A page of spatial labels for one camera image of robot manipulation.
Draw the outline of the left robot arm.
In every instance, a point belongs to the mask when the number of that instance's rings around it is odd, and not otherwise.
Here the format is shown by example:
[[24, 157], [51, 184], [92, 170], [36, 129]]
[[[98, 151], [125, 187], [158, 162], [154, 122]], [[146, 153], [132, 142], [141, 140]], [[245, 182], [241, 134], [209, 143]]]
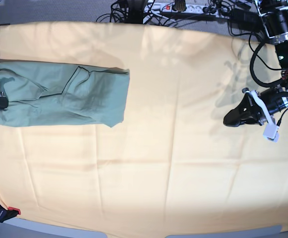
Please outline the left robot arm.
[[[259, 41], [250, 59], [249, 71], [253, 81], [265, 88], [258, 93], [267, 111], [255, 102], [247, 88], [243, 89], [244, 97], [239, 105], [230, 110], [223, 119], [228, 127], [244, 124], [263, 125], [275, 113], [285, 114], [288, 111], [288, 0], [255, 0], [257, 13], [246, 13], [240, 9], [230, 10], [230, 19], [236, 24], [248, 25], [248, 35], [255, 36]], [[279, 61], [278, 71], [281, 77], [272, 82], [263, 82], [255, 74], [254, 64], [259, 59], [260, 50], [272, 43]]]

